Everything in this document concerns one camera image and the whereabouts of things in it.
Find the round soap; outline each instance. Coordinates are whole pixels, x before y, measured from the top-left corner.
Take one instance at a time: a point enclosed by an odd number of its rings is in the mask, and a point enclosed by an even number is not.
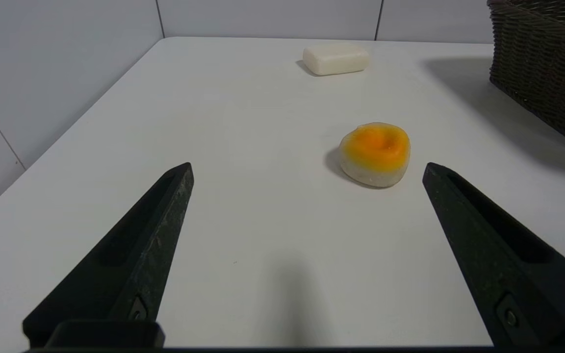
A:
[[[409,165],[407,133],[391,124],[360,125],[339,144],[341,169],[350,178],[372,187],[398,183]]]

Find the dark brown basket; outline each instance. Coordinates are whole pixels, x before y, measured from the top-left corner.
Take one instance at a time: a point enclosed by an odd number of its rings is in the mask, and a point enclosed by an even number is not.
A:
[[[488,0],[489,80],[565,136],[565,0]]]

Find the soap bar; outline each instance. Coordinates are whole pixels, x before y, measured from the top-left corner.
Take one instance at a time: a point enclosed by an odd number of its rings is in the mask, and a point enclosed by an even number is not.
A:
[[[347,134],[339,145],[341,169],[350,178],[387,188],[404,176],[411,144],[407,133],[398,126],[370,123]]]
[[[365,70],[370,54],[350,43],[332,43],[308,47],[302,61],[312,73],[324,76]]]

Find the table surface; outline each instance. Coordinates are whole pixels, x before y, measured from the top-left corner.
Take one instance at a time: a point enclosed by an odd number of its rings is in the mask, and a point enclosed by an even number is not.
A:
[[[357,42],[372,62],[316,77],[323,40],[168,38],[0,197],[0,352],[164,171],[195,187],[158,317],[166,346],[491,344],[422,172],[453,168],[565,255],[565,138],[493,87],[493,47]],[[384,121],[411,139],[395,187],[336,147]]]

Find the orange and white soap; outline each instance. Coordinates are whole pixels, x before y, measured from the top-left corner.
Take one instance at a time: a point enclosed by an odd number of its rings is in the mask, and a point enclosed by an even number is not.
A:
[[[387,188],[404,176],[411,144],[405,130],[386,123],[360,125],[339,144],[341,169],[350,178]]]

